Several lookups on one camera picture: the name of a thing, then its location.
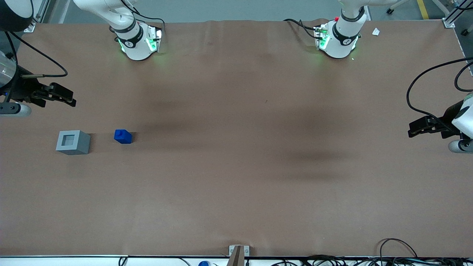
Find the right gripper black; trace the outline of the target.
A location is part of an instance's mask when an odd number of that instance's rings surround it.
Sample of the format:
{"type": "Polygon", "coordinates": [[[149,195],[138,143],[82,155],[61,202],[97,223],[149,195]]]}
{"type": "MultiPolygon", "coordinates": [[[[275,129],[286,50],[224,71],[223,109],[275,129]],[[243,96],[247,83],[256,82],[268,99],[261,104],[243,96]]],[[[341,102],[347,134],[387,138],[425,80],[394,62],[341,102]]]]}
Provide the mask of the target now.
{"type": "Polygon", "coordinates": [[[17,77],[8,83],[8,100],[31,103],[41,108],[45,108],[46,101],[58,101],[76,107],[76,99],[68,88],[53,82],[48,86],[49,93],[44,89],[45,85],[37,79],[17,77]]]}

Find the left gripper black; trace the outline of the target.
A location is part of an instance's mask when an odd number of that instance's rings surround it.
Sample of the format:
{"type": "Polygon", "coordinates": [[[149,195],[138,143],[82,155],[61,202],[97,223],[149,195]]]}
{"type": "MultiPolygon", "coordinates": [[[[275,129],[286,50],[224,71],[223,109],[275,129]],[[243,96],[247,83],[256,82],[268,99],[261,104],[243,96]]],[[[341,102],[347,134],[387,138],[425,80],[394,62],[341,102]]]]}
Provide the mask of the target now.
{"type": "Polygon", "coordinates": [[[460,112],[461,107],[462,101],[450,106],[439,118],[442,123],[437,123],[436,119],[431,116],[424,116],[409,123],[408,137],[414,138],[421,134],[441,133],[441,137],[447,139],[460,135],[460,130],[453,125],[452,121],[460,112]]]}

